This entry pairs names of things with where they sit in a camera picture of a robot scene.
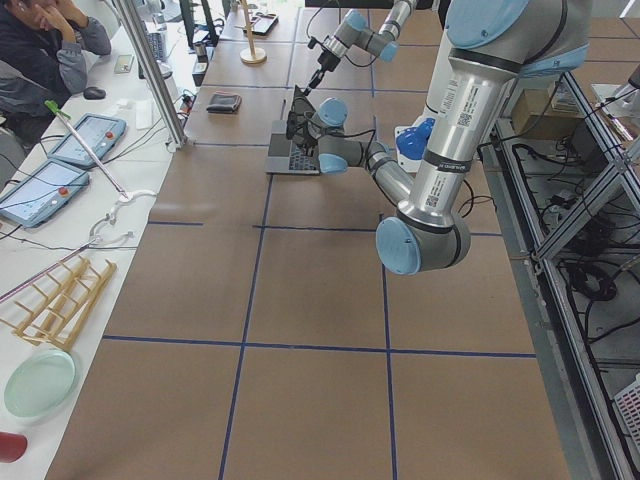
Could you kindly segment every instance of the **plate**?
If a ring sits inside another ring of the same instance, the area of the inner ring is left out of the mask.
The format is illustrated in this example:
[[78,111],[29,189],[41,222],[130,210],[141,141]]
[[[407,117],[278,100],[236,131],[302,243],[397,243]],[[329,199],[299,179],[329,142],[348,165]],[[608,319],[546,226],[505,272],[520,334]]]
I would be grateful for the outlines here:
[[4,390],[4,403],[16,417],[45,415],[67,398],[75,377],[71,355],[62,350],[46,350],[13,372]]

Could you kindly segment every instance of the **black mouse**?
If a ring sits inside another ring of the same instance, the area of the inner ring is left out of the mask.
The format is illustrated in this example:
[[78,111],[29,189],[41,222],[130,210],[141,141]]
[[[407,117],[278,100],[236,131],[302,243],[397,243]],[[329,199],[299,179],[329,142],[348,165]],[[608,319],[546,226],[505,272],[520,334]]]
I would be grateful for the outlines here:
[[87,87],[82,92],[82,96],[87,100],[101,100],[107,96],[107,92],[98,87]]

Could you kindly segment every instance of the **white table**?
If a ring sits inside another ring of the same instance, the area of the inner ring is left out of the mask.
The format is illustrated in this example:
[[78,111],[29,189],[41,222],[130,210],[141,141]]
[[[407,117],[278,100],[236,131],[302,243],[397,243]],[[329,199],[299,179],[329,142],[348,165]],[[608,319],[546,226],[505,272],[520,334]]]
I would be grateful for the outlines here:
[[[195,91],[193,80],[191,79],[195,56],[187,54],[186,40],[180,35],[179,31],[181,27],[182,25],[170,24],[168,46],[169,51],[171,51],[175,45],[173,54],[170,57],[170,64],[174,68],[174,74],[167,80],[167,85],[172,98],[177,98],[185,88]],[[136,130],[133,101],[152,97],[146,81],[138,78],[136,64],[134,64],[132,71],[127,74],[115,75],[113,73],[118,55],[134,53],[129,39],[122,29],[114,36],[112,44],[113,51],[111,55],[101,58],[95,63],[90,71],[88,82],[89,85],[104,88],[107,91],[107,97],[99,101],[88,101],[82,98],[82,95],[77,95],[71,98],[63,108],[63,111],[72,116],[72,123],[87,112],[117,116],[127,121],[128,128],[124,138],[109,156],[118,154],[146,132],[146,130]],[[125,107],[118,107],[118,104],[125,105]],[[162,125],[163,122],[160,121],[154,130]],[[64,133],[66,133],[65,127],[56,119],[45,135]],[[107,163],[107,167],[125,190],[150,189],[157,192],[162,185],[172,158],[172,154],[166,147],[167,139],[168,132],[165,129],[141,148],[134,150],[121,159]],[[51,149],[54,145],[55,142],[45,143],[48,149]],[[42,149],[36,146],[23,163],[21,169],[31,172],[45,158]],[[90,185],[73,198],[49,222],[36,229],[20,229],[15,235],[51,247],[65,246],[75,248],[86,242],[91,226],[109,212],[118,198],[117,192],[100,170],[94,168],[90,176]],[[21,174],[15,176],[16,179],[22,177],[24,175]],[[118,212],[116,224],[113,227],[109,226],[103,229],[100,233],[105,239],[108,239],[131,231],[133,232],[133,238],[122,245],[136,247],[144,231],[148,213],[154,201],[153,197],[140,197],[132,204],[121,208]],[[3,233],[11,231],[15,225],[2,218],[0,218],[0,222],[2,222],[0,227],[1,238]],[[0,240],[2,272],[0,275],[0,294],[11,290],[14,286],[56,262],[67,253],[61,250],[46,250],[21,243],[12,238]],[[29,441],[27,451],[21,459],[10,464],[0,463],[0,478],[7,480],[40,480],[45,477],[68,424],[134,253],[135,250],[133,249],[86,252],[86,257],[91,260],[98,270],[102,270],[104,267],[104,259],[115,262],[118,269],[72,349],[71,353],[77,367],[77,384],[72,394],[62,405],[57,407],[51,415],[40,420],[25,422],[17,419],[6,410],[4,401],[0,401],[0,431],[22,433],[27,436]],[[7,315],[11,314],[12,308],[14,307],[11,301],[1,304],[0,317],[7,318]],[[9,327],[0,325],[1,391],[4,392],[4,387],[10,375],[18,365],[36,352],[49,348],[53,347],[46,344],[34,347],[30,343],[11,335]]]

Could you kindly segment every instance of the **red mug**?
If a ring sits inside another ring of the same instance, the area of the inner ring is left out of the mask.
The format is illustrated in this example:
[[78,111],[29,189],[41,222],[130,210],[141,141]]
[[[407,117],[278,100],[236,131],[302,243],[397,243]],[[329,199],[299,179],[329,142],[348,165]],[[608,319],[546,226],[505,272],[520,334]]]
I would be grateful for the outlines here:
[[24,455],[27,437],[17,433],[0,432],[0,463],[11,463]]

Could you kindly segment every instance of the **wooden disc base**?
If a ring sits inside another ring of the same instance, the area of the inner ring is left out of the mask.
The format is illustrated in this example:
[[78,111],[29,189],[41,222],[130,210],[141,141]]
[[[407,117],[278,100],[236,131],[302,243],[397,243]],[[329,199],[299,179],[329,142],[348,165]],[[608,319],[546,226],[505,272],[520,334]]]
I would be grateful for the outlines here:
[[267,59],[267,53],[264,51],[264,49],[255,47],[253,50],[255,55],[251,53],[250,48],[246,48],[242,52],[240,52],[240,60],[242,60],[242,63],[251,65],[262,63]]

